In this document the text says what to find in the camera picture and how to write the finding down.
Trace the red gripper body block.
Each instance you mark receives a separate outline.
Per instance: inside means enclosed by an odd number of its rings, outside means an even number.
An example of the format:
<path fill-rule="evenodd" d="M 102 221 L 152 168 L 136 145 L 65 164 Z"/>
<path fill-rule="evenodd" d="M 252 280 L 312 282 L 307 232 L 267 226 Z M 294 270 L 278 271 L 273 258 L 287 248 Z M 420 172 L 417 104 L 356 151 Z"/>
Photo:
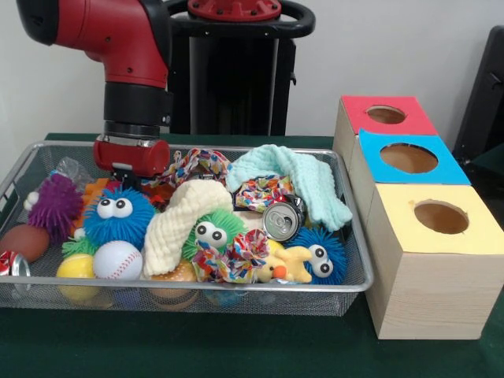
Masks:
<path fill-rule="evenodd" d="M 96 165 L 105 171 L 132 171 L 137 176 L 156 176 L 170 161 L 169 145 L 160 139 L 129 139 L 99 135 L 94 141 Z"/>

